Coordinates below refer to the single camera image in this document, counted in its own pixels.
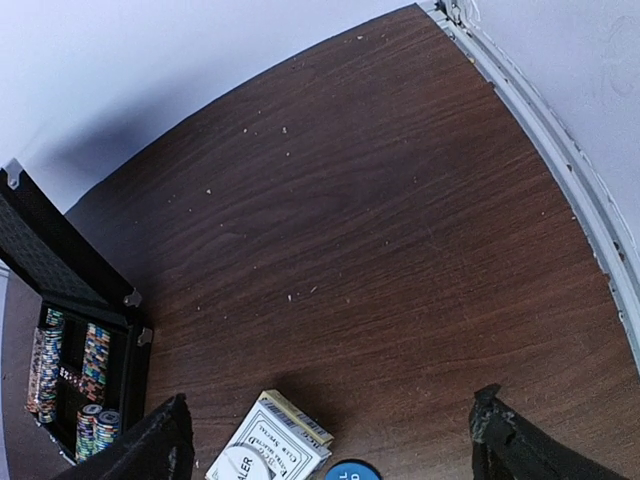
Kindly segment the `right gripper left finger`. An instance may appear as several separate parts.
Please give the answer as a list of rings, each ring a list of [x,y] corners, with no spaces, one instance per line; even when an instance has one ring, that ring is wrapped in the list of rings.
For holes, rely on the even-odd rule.
[[[145,416],[115,442],[56,476],[64,479],[172,479],[192,477],[192,417],[178,393]]]

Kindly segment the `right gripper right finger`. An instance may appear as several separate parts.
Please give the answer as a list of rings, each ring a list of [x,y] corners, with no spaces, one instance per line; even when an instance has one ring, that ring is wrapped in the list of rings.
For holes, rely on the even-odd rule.
[[[559,443],[498,398],[501,386],[474,393],[469,414],[475,479],[620,479]]]

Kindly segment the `black poker set case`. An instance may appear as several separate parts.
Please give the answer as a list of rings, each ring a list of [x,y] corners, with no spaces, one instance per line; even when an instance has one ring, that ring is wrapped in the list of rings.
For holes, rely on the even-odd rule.
[[[1,259],[41,298],[43,310],[63,313],[60,367],[81,374],[88,323],[110,333],[102,411],[120,413],[119,435],[144,416],[153,331],[141,296],[74,228],[15,159],[1,168]],[[58,378],[56,417],[40,424],[64,456],[75,457],[77,412],[94,403]]]

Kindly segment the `white playing card box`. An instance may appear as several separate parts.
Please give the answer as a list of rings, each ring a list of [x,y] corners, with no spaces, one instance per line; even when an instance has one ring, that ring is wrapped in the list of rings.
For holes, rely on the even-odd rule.
[[[311,479],[331,456],[334,436],[275,389],[261,392],[222,452],[250,447],[269,469],[268,479]],[[205,474],[217,478],[218,460]]]

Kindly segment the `blue small blind button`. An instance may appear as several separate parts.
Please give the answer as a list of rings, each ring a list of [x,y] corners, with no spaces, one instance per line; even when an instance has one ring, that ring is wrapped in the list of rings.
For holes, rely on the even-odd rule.
[[[382,475],[371,464],[361,460],[344,460],[333,465],[325,480],[381,480]]]

